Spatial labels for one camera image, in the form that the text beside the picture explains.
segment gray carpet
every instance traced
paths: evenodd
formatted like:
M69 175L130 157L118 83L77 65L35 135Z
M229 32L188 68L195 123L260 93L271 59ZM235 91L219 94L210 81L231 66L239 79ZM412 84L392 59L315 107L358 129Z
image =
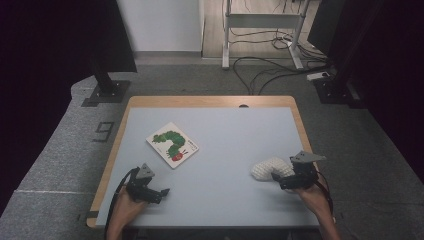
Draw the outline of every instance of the gray carpet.
M239 67L245 79L267 68ZM0 219L0 239L102 239L85 218L131 96L247 94L234 72L219 65L140 65L138 73L110 75L131 81L124 101L84 108L95 79L72 87L66 114ZM319 168L343 239L424 239L424 187L367 110L322 105L305 75L276 80L262 94L296 99L313 151L329 159ZM107 137L96 133L102 122L114 123L112 133L95 141Z

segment cable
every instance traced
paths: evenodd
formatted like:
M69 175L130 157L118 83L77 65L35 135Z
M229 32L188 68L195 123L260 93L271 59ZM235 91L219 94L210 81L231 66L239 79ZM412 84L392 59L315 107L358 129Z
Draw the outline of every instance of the cable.
M278 69L267 69L267 70L263 70L263 71L259 72L258 74L256 74L256 76L255 76L255 77L251 80L250 84L247 84L247 83L243 80L243 78L240 76L239 72L237 71L237 63L238 63L238 62L240 62L240 61L242 61L242 60L246 60L246 59L256 59L256 60L265 61L265 62L267 62L267 63L270 63L270 64L272 64L272 65L277 66L277 67L278 67ZM328 64L326 64L326 65L324 65L324 66L315 67L315 68L311 68L311 69L308 69L308 70L298 70L298 69L292 69L292 68L289 68L289 67L283 66L283 65L281 65L281 64L275 63L275 62L273 62L273 61L267 60L267 59L265 59L265 58L259 58L259 57L241 57L241 58L238 58L238 59L237 59L236 61L234 61L234 63L233 63L233 70L234 70L234 73L235 73L235 74L236 74L236 76L239 78L239 80L243 83L243 85L246 87L248 95L254 95L254 93L255 93L255 89L254 89L254 87L255 87L255 81L256 81L256 79L257 79L260 75L262 75L262 74L265 74L265 73L267 73L267 74L271 74L271 73L270 73L270 71L275 71L275 73L274 73L274 74L276 74L276 73L278 73L278 72L280 72L280 71L283 71L283 70L284 70L284 71L289 71L289 72L292 72L292 73L289 73L289 74L281 74L281 75L278 75L278 76L275 76L275 77L273 77L273 78L269 79L268 81L266 81L266 82L262 85L262 87L260 88L260 90L259 90L259 92L258 92L258 95L260 95L260 94L262 93L262 91L264 90L264 88L265 88L268 84L270 84L271 82L275 81L276 79L279 79L279 78L282 78L282 77L286 77L286 76L293 76L293 75L299 75L299 74L303 74L303 73L308 73L308 72L312 72L312 71L316 71L316 70L322 70L322 69L326 69L326 68L328 68L328 67L329 67L329 65L328 65Z
M316 181L315 185L317 185L321 189L322 193L324 194L325 198L327 199L328 205L330 206L331 215L333 215L333 199L330 196L330 188L329 188L327 179L325 178L325 176L321 172L317 172L317 173L319 173L324 178L325 184L327 186L325 187L319 181Z
M313 54L317 54L317 55L325 56L325 54L324 54L324 53L314 52L314 51L311 51L311 50L306 49L306 48L305 48L305 47L303 47L303 46L302 46L302 48L303 48L303 49L305 49L305 51L307 51L307 52L309 52L309 53L313 53Z
M255 34L261 34L261 33L275 33L276 31L274 30L268 30L268 31L259 31L259 32L251 32L251 33L234 33L233 30L230 28L230 31L233 35L237 36L237 37L244 37L244 36L249 36L249 35L255 35Z
M108 212L107 219L106 219L105 230L104 230L104 235L103 235L104 239L107 238L107 230L109 228L110 218L112 217L112 214L113 214L113 210L115 208L116 201L118 200L119 192L121 191L122 186L124 186L125 181L127 180L128 176L136 174L136 171L137 171L136 168L131 169L125 175L125 177L121 180L121 182L119 183L118 187L116 188L116 190L115 190L115 192L113 194L112 201L111 201L110 207L109 207L109 212Z
M326 177L324 176L324 174L322 174L321 172L318 172L318 171L317 171L317 173L318 173L319 175L321 175L321 177L324 179L325 185L326 185L326 187L327 187L327 191L328 191L328 193L330 194L330 185L328 185L327 178L326 178Z
M281 5L281 1L282 0L280 0L279 2L278 2L278 5L274 8L274 10L272 11L272 13L274 13L275 12L275 10L277 10L277 8Z
M297 8L297 13L300 13L300 6L302 6L302 0L299 1L299 8Z
M283 13L286 12L287 0L284 1Z
M277 31L275 32L274 41L272 42L272 46L277 50L287 49L289 46L288 46L287 42L284 42L283 40L289 41L290 39L287 39L286 36L290 36L290 34L284 33L284 35L282 37L278 37L278 33L279 33L279 31L277 29ZM285 44L285 47L278 47L277 42Z
M249 11L249 13L250 13L250 9L247 7L247 2L246 2L246 0L244 0L244 7L247 9L247 11Z

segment black stand base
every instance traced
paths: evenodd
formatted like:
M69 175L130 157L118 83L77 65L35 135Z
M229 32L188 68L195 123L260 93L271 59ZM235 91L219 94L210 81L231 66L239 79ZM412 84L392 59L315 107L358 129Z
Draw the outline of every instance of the black stand base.
M315 80L315 89L317 90L319 99L323 104L347 104L346 94L336 89L335 84L331 80Z
M99 103L121 103L130 86L130 81L112 81L112 83L114 86L111 93L102 92L97 85L91 96L84 100L81 107L97 107Z
M332 80L315 80L314 86L317 90L322 104L347 104L351 108L365 108L365 104L359 97L351 83L341 88Z

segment caterpillar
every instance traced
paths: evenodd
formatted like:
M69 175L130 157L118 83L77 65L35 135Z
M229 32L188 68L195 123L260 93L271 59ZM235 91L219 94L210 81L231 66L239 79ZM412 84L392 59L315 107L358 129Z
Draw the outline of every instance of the caterpillar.
M171 140L173 144L169 147L166 154L174 162L181 160L184 154L187 154L186 150L180 152L180 148L185 144L185 138L181 136L181 134L174 131L168 131L166 133L153 136L154 143L166 142L168 140Z

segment wooden table edge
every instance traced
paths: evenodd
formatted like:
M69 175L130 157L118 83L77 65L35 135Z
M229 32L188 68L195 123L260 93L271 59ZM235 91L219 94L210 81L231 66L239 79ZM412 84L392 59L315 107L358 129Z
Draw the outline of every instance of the wooden table edge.
M118 154L125 127L127 125L128 114L133 107L290 107L296 128L300 136L303 150L312 152L299 109L292 96L135 96L128 101L125 113L122 117L118 133L116 134L108 161L103 171L102 178L97 188L96 195L87 217L87 226L96 228L97 214L100 210L107 185L109 183L115 159Z

